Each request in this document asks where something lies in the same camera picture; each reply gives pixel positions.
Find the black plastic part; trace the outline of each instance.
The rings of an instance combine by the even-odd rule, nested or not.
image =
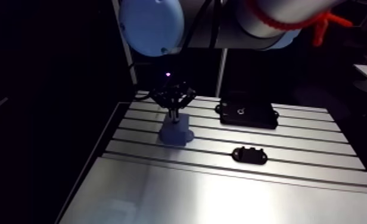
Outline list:
[[[220,122],[224,125],[237,125],[276,129],[279,114],[273,110],[271,103],[266,101],[236,101],[221,99]]]
[[[218,104],[215,108],[214,108],[214,111],[217,113],[217,114],[220,114],[221,113],[221,105]]]
[[[251,163],[264,165],[268,161],[268,156],[263,149],[256,150],[255,148],[236,148],[232,152],[232,158],[240,163]]]
[[[191,89],[186,82],[173,86],[165,84],[162,88],[152,91],[150,97],[162,108],[167,108],[169,117],[174,113],[179,117],[179,109],[185,108],[195,97],[196,91]]]

